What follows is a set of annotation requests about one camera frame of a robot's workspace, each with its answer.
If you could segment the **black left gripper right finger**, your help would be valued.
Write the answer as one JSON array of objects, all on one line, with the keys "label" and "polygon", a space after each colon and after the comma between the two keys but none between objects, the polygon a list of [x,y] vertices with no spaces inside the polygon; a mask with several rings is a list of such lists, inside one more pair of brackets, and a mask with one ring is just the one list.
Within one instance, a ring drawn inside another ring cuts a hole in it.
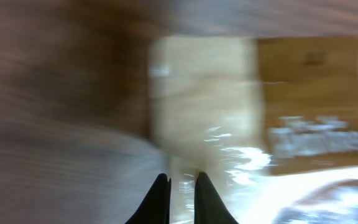
[{"label": "black left gripper right finger", "polygon": [[205,172],[198,173],[194,209],[194,224],[238,224]]}]

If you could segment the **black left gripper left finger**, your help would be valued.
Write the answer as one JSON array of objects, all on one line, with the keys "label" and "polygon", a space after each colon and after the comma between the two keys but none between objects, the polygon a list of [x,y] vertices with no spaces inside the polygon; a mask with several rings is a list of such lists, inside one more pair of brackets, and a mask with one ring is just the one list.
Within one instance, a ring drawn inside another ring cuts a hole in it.
[{"label": "black left gripper left finger", "polygon": [[169,224],[172,180],[159,174],[135,213],[125,224]]}]

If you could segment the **brown cookie snack bag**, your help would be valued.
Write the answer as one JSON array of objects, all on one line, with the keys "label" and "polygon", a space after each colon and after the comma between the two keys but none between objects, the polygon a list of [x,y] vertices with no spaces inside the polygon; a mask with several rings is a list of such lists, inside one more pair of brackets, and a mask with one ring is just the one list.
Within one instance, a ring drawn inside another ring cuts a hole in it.
[{"label": "brown cookie snack bag", "polygon": [[238,223],[358,223],[358,37],[164,37],[150,76],[172,223],[199,172]]}]

